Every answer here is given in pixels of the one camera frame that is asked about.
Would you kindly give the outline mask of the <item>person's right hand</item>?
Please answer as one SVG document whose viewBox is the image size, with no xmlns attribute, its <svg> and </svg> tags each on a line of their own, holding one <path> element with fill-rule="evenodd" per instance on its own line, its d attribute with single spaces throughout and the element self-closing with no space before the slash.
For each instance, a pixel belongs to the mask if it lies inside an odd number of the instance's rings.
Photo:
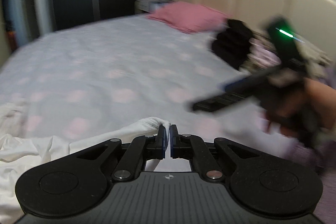
<svg viewBox="0 0 336 224">
<path fill-rule="evenodd" d="M 335 134 L 335 89 L 312 79 L 305 79 L 304 90 L 290 94 L 278 107 L 276 114 L 289 117 L 310 104 L 321 119 L 322 128 Z"/>
</svg>

